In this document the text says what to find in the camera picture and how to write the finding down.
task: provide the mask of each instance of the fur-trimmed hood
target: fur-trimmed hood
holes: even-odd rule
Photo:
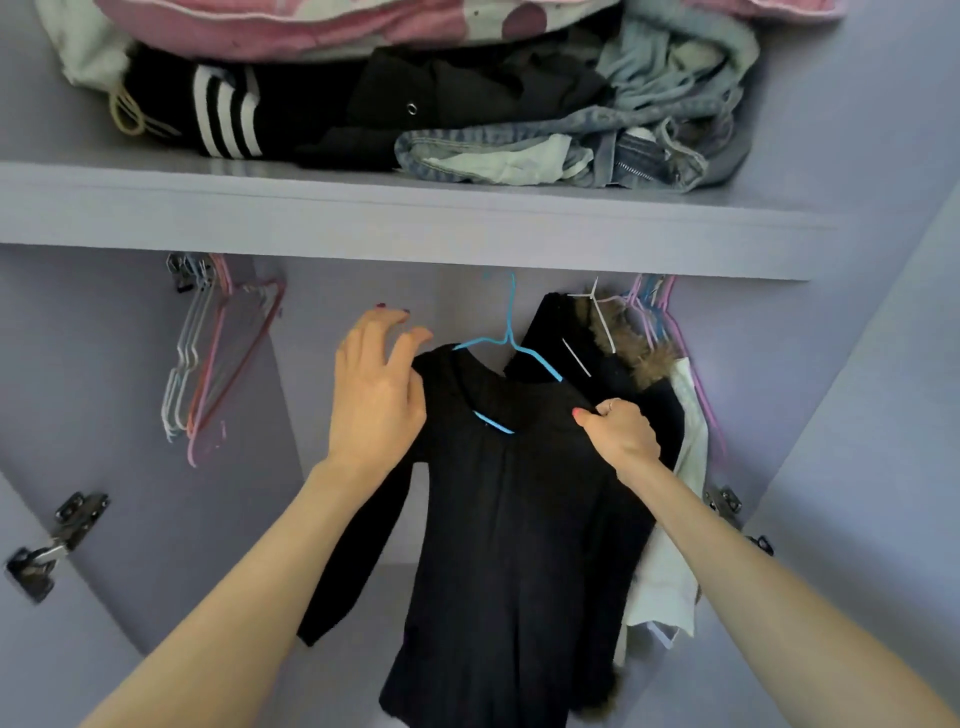
[[[597,292],[598,299],[607,298],[610,294]],[[650,349],[646,338],[634,331],[627,319],[627,312],[620,301],[600,303],[604,320],[610,329],[613,343],[616,345],[616,355],[629,368],[634,377],[636,386],[644,390],[656,381],[670,376],[670,371],[677,361],[677,352],[669,342],[658,342]],[[610,339],[600,323],[597,307],[588,298],[576,300],[577,318],[584,326],[589,327],[597,346],[604,354],[611,354]]]

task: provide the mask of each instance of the pink pillow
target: pink pillow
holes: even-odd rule
[[[793,23],[823,23],[847,14],[847,0],[684,0],[740,17],[775,17]]]
[[[96,0],[118,27],[154,48],[189,59],[245,62],[335,61],[400,43],[449,48],[520,40],[560,30],[616,2]]]

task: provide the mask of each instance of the black top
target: black top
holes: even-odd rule
[[[657,434],[660,462],[673,470],[684,443],[684,407],[670,380],[639,391],[627,365],[600,351],[593,332],[578,320],[575,306],[575,300],[563,293],[544,296],[522,345],[550,362],[591,405],[614,397],[636,404]],[[503,373],[507,379],[528,383],[554,380],[537,359],[521,352]]]
[[[411,728],[563,728],[603,704],[627,592],[654,526],[616,479],[567,382],[523,384],[468,350],[414,360],[427,421],[337,544],[299,635],[353,606],[426,462],[426,532],[403,646],[380,695]],[[486,425],[473,410],[515,431]]]

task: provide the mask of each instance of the black sweater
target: black sweater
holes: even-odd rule
[[[414,462],[430,497],[403,646],[380,695],[411,728],[563,728],[602,704],[631,577],[654,526],[570,415],[567,382],[524,384],[467,350],[421,354],[427,422],[333,551],[300,637],[349,611]],[[482,412],[512,429],[484,424]]]

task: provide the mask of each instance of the jeans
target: jeans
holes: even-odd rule
[[[732,113],[743,96],[743,75],[759,54],[756,38],[743,23],[691,8],[682,0],[626,0],[624,13],[620,37],[604,48],[598,64],[598,70],[611,74],[616,90],[613,107],[588,107],[548,121],[407,132],[394,148],[399,165],[423,180],[462,182],[464,176],[424,164],[411,150],[440,141],[451,149],[494,151],[559,133],[573,137],[571,149],[579,144],[593,152],[593,164],[565,180],[568,183],[687,192],[721,182],[722,174],[713,174],[710,168],[729,176],[750,149],[747,134],[732,133]],[[691,39],[712,44],[719,52],[711,55],[704,44],[691,47]],[[710,138],[709,149],[684,144],[679,130],[690,120],[712,120],[718,131]],[[667,175],[645,166],[650,159],[624,134],[632,127],[655,132],[669,160]],[[735,137],[740,143],[728,152]]]

